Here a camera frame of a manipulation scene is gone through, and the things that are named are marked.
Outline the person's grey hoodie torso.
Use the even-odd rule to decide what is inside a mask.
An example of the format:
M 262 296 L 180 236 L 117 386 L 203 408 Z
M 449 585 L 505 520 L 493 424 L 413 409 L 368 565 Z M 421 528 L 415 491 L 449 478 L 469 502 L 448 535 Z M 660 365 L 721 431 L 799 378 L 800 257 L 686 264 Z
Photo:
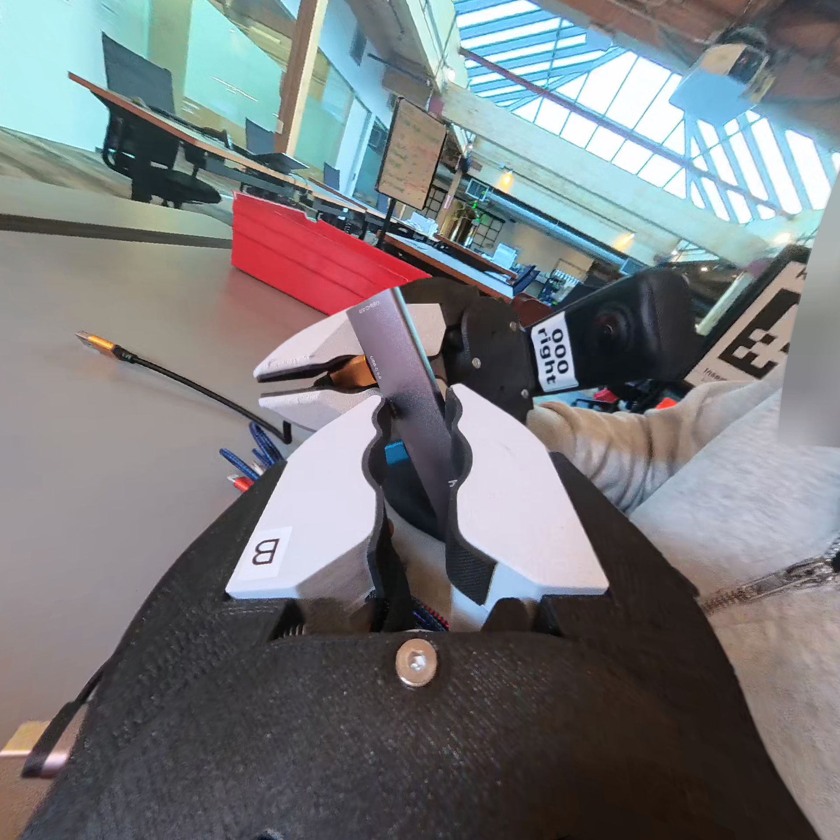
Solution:
M 781 381 L 708 385 L 639 418 L 636 525 L 689 578 L 776 768 L 838 838 L 838 451 L 784 444 Z

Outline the notice board on stand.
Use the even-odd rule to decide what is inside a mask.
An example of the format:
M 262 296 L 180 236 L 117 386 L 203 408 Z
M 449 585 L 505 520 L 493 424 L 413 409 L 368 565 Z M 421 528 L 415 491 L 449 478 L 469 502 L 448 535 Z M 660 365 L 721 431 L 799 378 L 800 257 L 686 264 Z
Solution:
M 419 211 L 425 206 L 443 153 L 448 126 L 399 98 L 385 142 L 375 190 Z

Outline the studio light panel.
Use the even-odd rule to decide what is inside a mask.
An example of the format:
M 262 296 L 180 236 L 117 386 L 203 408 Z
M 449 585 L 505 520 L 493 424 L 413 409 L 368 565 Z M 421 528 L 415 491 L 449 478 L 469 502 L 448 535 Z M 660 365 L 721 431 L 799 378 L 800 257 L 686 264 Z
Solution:
M 668 99 L 686 116 L 722 126 L 756 106 L 775 82 L 775 56 L 760 28 L 730 28 L 705 49 Z

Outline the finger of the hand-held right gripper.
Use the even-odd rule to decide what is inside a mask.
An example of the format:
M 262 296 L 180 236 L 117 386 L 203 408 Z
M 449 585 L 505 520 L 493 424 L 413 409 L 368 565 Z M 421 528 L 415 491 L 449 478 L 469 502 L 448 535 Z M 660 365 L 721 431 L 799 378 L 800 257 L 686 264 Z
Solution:
M 441 350 L 447 327 L 437 303 L 409 303 L 408 315 L 428 357 Z M 346 310 L 339 311 L 291 336 L 254 370 L 258 382 L 301 380 L 332 371 L 363 350 Z
M 347 391 L 327 387 L 309 387 L 303 390 L 262 395 L 259 406 L 277 414 L 285 423 L 317 432 L 357 405 L 371 397 L 381 397 L 377 387 Z

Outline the person's right forearm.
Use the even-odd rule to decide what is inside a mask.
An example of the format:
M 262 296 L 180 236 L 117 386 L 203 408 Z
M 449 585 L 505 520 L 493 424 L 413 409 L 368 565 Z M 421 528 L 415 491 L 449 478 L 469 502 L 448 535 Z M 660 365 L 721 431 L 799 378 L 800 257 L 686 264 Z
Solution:
M 620 511 L 629 514 L 720 434 L 781 389 L 784 368 L 760 381 L 717 381 L 678 404 L 645 413 L 599 413 L 546 402 L 528 429 L 566 457 Z

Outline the black hub cable grey plug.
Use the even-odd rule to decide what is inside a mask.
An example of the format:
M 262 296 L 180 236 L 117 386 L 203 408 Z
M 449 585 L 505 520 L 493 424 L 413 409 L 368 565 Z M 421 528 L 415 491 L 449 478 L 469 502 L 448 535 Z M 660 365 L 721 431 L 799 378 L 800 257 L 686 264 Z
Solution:
M 2 747 L 2 770 L 24 780 L 51 781 L 63 771 L 79 738 L 81 726 L 104 676 L 101 666 L 49 721 L 24 721 Z

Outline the fiducial marker sign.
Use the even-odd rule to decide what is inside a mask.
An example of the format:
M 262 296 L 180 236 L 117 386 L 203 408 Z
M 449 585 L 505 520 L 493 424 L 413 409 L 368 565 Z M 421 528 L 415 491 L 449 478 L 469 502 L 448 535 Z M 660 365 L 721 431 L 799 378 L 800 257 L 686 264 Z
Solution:
M 789 261 L 690 370 L 691 387 L 754 382 L 787 359 L 805 283 L 805 263 Z

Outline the black office chair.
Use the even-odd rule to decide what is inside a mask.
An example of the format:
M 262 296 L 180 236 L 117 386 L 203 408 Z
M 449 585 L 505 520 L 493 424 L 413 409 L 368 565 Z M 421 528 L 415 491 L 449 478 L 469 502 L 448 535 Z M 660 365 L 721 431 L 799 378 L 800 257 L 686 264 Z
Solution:
M 226 132 L 201 128 L 175 114 L 172 74 L 131 49 L 101 33 L 103 64 L 108 89 L 148 111 L 174 121 L 183 128 L 227 141 Z M 221 196 L 197 177 L 207 154 L 192 146 L 185 158 L 192 173 L 175 168 L 182 142 L 168 132 L 139 119 L 123 108 L 108 106 L 109 122 L 101 150 L 104 164 L 131 179 L 131 198 L 149 203 L 158 196 L 165 206 L 181 208 L 186 203 L 217 204 Z

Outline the red plastic bin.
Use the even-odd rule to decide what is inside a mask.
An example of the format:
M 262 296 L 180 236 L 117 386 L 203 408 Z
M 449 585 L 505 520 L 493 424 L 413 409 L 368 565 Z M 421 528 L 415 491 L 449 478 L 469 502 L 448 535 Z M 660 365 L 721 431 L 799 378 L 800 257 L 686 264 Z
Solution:
M 232 229 L 233 267 L 328 316 L 429 277 L 298 209 L 242 192 L 234 194 Z

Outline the black cable orange plugs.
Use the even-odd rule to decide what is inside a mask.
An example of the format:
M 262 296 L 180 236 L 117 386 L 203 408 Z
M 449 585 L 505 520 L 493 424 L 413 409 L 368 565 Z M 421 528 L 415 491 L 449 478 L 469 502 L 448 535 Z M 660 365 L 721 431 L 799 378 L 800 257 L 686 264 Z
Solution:
M 85 346 L 92 350 L 100 352 L 101 354 L 104 354 L 109 358 L 113 358 L 116 361 L 126 364 L 138 365 L 140 367 L 145 368 L 148 371 L 152 371 L 158 375 L 162 375 L 173 382 L 176 382 L 194 392 L 208 397 L 214 402 L 234 411 L 236 414 L 247 418 L 250 422 L 256 423 L 264 431 L 267 431 L 274 435 L 284 445 L 290 445 L 292 442 L 291 424 L 288 421 L 284 421 L 282 427 L 278 428 L 272 425 L 271 423 L 268 423 L 266 420 L 264 420 L 257 414 L 249 411 L 249 409 L 227 399 L 225 396 L 220 395 L 210 389 L 207 389 L 205 386 L 200 385 L 194 382 L 193 380 L 190 380 L 177 373 L 174 373 L 173 371 L 163 366 L 146 360 L 138 354 L 126 350 L 119 344 L 111 342 L 90 332 L 79 331 L 76 332 L 76 336 L 79 339 L 79 341 L 81 341 Z M 346 389 L 351 392 L 360 392 L 363 388 L 373 387 L 375 385 L 375 378 L 373 377 L 373 374 L 365 357 L 363 355 L 359 355 L 351 358 L 349 361 L 347 361 L 346 364 L 343 364 L 335 371 L 328 372 L 327 374 L 325 374 L 321 379 L 318 380 L 318 383 L 323 385 L 335 386 L 344 385 Z

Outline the black tape strip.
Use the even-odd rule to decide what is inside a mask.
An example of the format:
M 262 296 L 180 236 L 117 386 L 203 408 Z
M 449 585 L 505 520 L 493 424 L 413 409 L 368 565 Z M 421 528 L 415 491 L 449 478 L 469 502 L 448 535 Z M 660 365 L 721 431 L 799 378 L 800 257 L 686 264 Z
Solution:
M 177 245 L 212 249 L 231 249 L 233 246 L 231 238 L 169 233 L 6 213 L 1 214 L 1 230 L 3 232 L 114 240 L 149 245 Z

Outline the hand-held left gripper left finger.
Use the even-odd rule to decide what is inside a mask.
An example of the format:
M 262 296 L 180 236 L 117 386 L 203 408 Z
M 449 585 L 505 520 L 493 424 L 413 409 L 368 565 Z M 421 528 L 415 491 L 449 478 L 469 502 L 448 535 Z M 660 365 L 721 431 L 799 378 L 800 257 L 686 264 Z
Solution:
M 377 565 L 385 399 L 372 395 L 291 455 L 225 592 L 235 600 L 385 597 Z

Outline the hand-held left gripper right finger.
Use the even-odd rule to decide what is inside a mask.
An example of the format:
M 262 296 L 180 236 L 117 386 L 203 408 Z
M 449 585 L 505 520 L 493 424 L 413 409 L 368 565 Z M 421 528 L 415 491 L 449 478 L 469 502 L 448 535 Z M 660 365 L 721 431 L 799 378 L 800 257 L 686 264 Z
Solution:
M 606 573 L 551 453 L 527 426 L 466 385 L 446 396 L 455 479 L 446 572 L 469 603 L 603 595 Z

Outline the grey usb hub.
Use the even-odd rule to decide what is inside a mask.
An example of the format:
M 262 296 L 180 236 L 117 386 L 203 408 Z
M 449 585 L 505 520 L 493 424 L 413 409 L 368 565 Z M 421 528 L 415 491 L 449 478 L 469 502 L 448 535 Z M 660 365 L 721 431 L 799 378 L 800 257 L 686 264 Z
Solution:
M 385 498 L 414 527 L 447 543 L 464 463 L 403 296 L 396 288 L 382 291 L 347 316 L 391 422 Z

